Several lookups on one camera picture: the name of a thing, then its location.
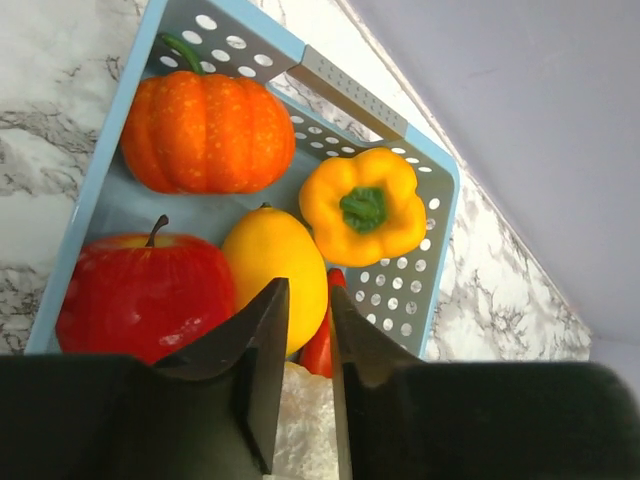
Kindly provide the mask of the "red apple toy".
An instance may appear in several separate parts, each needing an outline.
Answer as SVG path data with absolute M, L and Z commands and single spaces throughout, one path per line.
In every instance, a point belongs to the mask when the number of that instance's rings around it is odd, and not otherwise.
M 152 365 L 236 312 L 222 251 L 199 237 L 148 232 L 104 237 L 81 249 L 56 322 L 62 352 L 128 354 Z

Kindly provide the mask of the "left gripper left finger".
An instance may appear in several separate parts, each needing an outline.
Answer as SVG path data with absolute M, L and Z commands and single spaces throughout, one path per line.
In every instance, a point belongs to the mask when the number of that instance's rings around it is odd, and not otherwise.
M 273 468 L 289 285 L 154 365 L 1 360 L 5 479 L 259 479 Z

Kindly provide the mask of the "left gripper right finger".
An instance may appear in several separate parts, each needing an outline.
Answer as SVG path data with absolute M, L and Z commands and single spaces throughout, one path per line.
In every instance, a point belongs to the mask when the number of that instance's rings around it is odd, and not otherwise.
M 331 292 L 343 479 L 635 479 L 639 407 L 584 361 L 426 362 Z

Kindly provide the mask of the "round yellow lemon toy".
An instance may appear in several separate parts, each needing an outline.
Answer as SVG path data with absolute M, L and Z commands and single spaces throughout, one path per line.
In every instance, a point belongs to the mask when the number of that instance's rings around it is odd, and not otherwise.
M 325 262 L 307 229 L 291 214 L 263 204 L 234 225 L 222 251 L 238 310 L 271 280 L 289 282 L 286 354 L 300 350 L 319 329 L 328 304 Z

